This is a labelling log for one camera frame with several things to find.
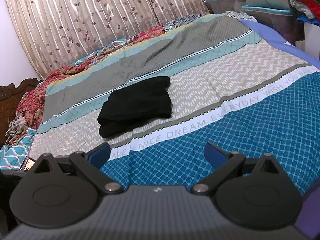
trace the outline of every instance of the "silver bolt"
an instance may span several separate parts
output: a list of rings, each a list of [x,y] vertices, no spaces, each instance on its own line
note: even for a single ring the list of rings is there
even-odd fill
[[[109,182],[106,185],[104,185],[104,188],[107,191],[116,191],[121,188],[121,185],[116,182]]]
[[[206,192],[209,189],[208,185],[202,183],[195,184],[192,188],[195,192],[199,193]]]

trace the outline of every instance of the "curtain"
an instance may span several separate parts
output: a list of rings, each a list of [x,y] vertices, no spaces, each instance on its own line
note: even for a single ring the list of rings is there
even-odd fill
[[[6,1],[23,49],[42,79],[114,40],[207,12],[201,0]]]

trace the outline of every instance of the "folded black cloth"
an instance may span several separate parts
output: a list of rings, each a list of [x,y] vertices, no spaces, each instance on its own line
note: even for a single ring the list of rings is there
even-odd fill
[[[112,92],[98,116],[99,134],[110,138],[148,123],[170,118],[169,77],[153,77]]]

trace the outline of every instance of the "carved wooden bed frame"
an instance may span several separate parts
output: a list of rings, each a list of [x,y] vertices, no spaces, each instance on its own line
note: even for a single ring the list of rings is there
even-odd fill
[[[9,123],[16,117],[16,108],[25,92],[33,90],[39,84],[36,78],[28,78],[18,87],[13,83],[9,86],[0,86],[0,148],[5,143],[5,132]]]

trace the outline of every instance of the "beige curtain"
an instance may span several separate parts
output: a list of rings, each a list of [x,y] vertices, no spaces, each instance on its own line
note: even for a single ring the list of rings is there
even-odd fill
[[[201,0],[6,0],[20,42],[41,78],[119,38],[186,14]]]

